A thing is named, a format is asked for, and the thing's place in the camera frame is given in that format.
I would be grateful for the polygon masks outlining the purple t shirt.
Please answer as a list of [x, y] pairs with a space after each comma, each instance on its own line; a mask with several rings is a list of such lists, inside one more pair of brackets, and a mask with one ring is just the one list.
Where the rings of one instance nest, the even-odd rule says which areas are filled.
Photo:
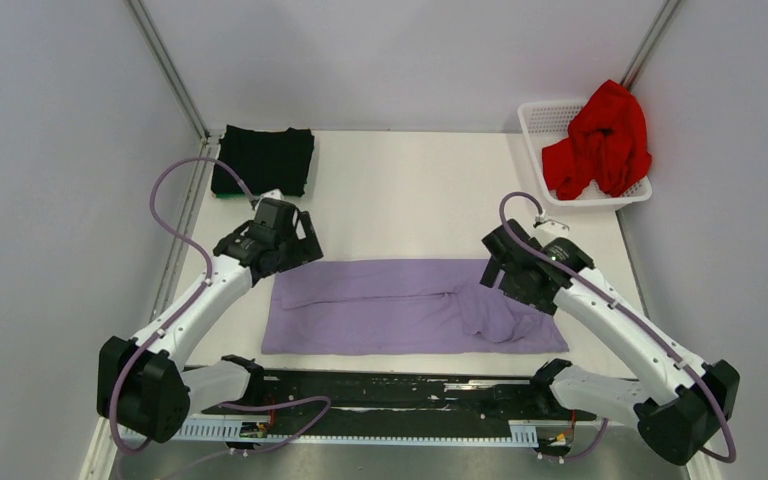
[[276, 276], [265, 354], [549, 354], [554, 319], [479, 280], [483, 259], [317, 261]]

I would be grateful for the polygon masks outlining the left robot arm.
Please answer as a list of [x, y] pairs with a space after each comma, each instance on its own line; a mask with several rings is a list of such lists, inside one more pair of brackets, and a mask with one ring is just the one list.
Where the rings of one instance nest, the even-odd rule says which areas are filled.
[[218, 241], [204, 272], [156, 319], [99, 352], [96, 409], [112, 426], [165, 443], [186, 419], [223, 403], [243, 413], [266, 400], [264, 370], [224, 355], [188, 369], [196, 346], [220, 317], [259, 281], [321, 259], [309, 212], [276, 198], [257, 202], [253, 219]]

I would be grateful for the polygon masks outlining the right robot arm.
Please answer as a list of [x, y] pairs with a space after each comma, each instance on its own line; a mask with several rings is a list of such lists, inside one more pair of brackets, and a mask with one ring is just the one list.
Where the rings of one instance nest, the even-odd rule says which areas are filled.
[[535, 411], [552, 418], [565, 409], [581, 410], [634, 427], [652, 451], [679, 466], [721, 433], [729, 450], [723, 460], [734, 460], [728, 421], [738, 371], [726, 360], [706, 361], [666, 335], [567, 235], [567, 226], [553, 220], [537, 221], [533, 233], [515, 220], [504, 221], [482, 240], [490, 259], [481, 282], [540, 312], [571, 315], [634, 376], [614, 378], [551, 360], [534, 376]]

